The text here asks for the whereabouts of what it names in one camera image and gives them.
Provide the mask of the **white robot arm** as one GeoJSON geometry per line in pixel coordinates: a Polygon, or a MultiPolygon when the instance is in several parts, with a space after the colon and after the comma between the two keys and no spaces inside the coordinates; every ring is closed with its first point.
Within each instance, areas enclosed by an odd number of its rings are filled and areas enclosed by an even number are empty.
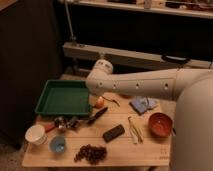
{"type": "Polygon", "coordinates": [[[112,64],[101,59],[86,86],[95,96],[114,92],[175,101],[170,171],[213,171],[213,69],[115,74],[112,64]]]}

